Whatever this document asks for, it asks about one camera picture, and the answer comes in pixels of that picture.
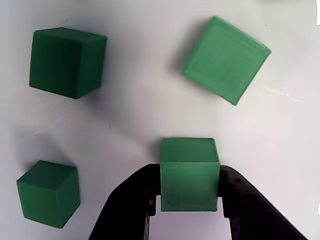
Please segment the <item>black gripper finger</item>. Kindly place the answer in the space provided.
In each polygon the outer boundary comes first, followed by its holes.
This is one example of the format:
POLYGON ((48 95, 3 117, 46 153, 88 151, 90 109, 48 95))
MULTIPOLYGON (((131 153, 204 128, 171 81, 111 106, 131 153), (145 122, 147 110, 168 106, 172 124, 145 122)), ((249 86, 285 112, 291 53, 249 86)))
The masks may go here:
POLYGON ((218 196, 229 219, 233 240, 305 240, 299 232, 244 176, 221 165, 218 196))
POLYGON ((89 239, 148 240, 150 217, 156 215, 160 194, 160 165, 143 166, 111 192, 89 239))

